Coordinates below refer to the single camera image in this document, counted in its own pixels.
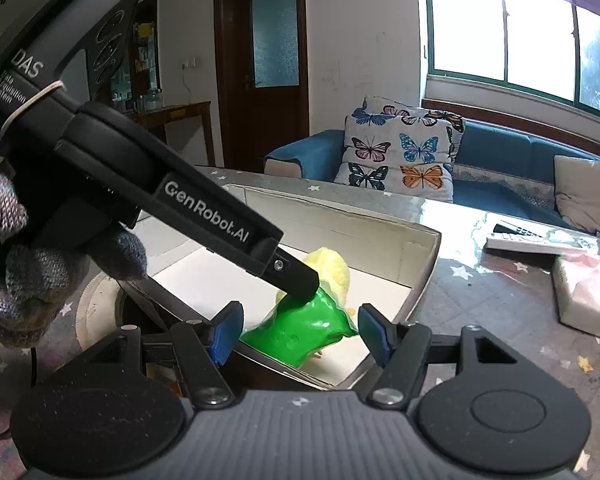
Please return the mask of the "gloved left hand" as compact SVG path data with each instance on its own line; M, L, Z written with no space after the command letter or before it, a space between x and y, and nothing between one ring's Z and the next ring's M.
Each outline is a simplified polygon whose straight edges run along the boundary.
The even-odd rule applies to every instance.
M67 252L16 243L27 223L27 209L0 170L0 344L6 348L35 347L92 263L116 280L146 278L145 247L125 229L96 238L86 252Z

